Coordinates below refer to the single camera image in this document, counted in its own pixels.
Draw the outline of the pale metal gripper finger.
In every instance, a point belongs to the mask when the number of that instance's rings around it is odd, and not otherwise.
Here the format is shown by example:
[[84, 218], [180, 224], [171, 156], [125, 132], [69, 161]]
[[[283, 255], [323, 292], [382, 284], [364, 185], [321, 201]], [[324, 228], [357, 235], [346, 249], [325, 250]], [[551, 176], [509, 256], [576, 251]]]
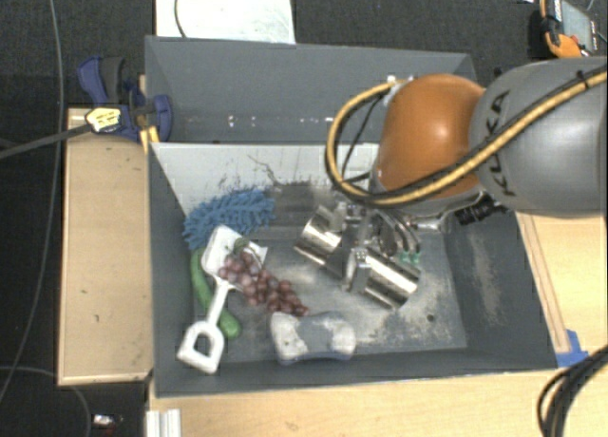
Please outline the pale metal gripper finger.
[[349, 257], [349, 282], [353, 293], [364, 293], [371, 277], [369, 252], [366, 248], [353, 248]]
[[338, 246], [326, 260], [326, 271], [336, 279], [343, 279], [349, 270], [352, 247]]

